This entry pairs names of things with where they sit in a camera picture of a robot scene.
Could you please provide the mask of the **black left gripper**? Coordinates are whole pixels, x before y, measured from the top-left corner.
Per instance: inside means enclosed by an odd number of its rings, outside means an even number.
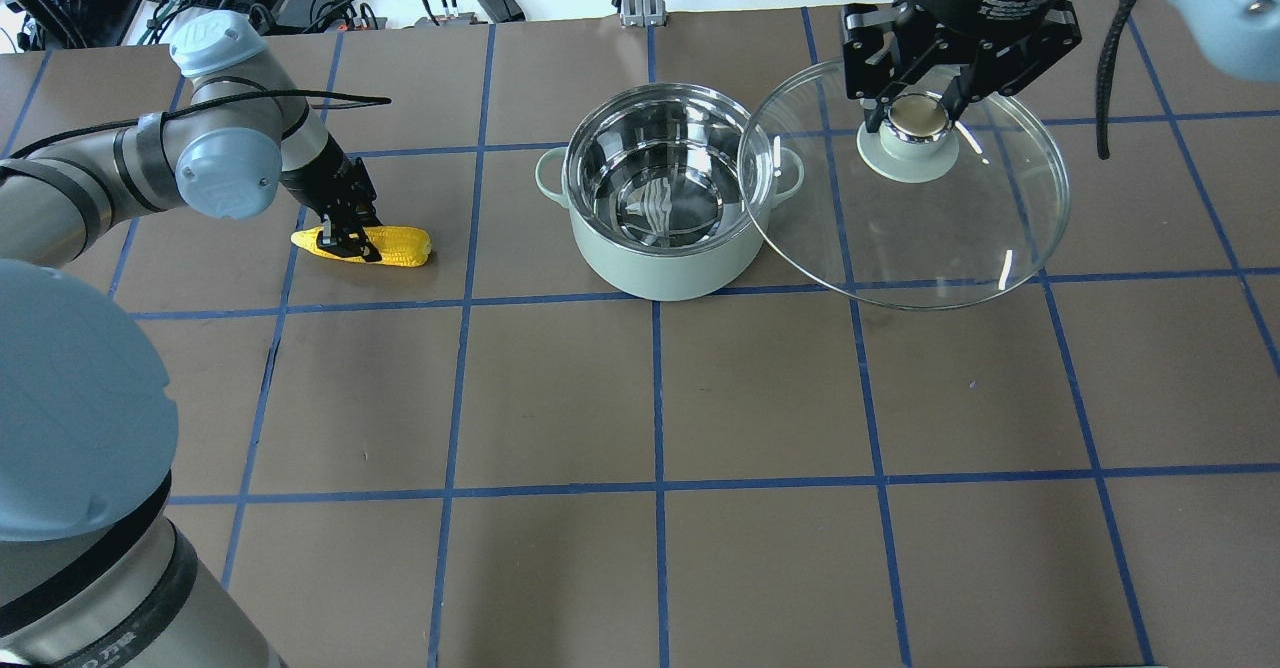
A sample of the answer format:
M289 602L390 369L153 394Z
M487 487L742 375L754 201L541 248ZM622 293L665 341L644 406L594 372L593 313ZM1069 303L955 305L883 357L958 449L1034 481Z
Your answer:
M321 223L320 257L362 264L381 261L380 250L365 230L383 227L374 206L376 189L362 159L349 157L333 134L310 163L283 171L282 184ZM329 223L340 225L340 230Z

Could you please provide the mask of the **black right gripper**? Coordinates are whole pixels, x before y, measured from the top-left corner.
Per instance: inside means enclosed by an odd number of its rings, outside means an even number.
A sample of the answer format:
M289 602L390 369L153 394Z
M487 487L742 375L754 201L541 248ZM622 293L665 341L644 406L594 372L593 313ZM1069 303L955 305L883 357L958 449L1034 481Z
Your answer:
M846 4L842 18L845 91L870 100L869 134L933 68L948 76L941 104L959 124L973 102L1019 93L1082 44L1065 0L893 0L887 8Z

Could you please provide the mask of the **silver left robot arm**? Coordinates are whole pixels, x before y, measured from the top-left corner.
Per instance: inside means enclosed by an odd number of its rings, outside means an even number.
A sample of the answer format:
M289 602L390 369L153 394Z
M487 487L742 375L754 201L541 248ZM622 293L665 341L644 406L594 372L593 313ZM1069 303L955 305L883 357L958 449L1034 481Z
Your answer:
M191 107L35 141L3 159L3 664L282 667L166 516L179 416L151 340L64 271L113 227L188 207L247 220L285 188L303 244L378 264L375 189L236 12L169 54Z

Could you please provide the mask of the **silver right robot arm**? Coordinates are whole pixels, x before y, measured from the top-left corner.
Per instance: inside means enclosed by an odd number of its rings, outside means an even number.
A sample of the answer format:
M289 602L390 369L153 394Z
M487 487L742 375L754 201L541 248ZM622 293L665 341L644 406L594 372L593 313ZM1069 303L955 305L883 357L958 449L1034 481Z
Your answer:
M1108 115L1115 54L1138 0L1120 0L1094 77L1094 116ZM1277 0L1166 0L1201 52L1239 81L1277 81ZM1012 97L1082 42L1066 0L892 0L888 6L846 4L842 15L844 86L878 131L890 104L936 67L957 76L943 107L959 118L972 102Z

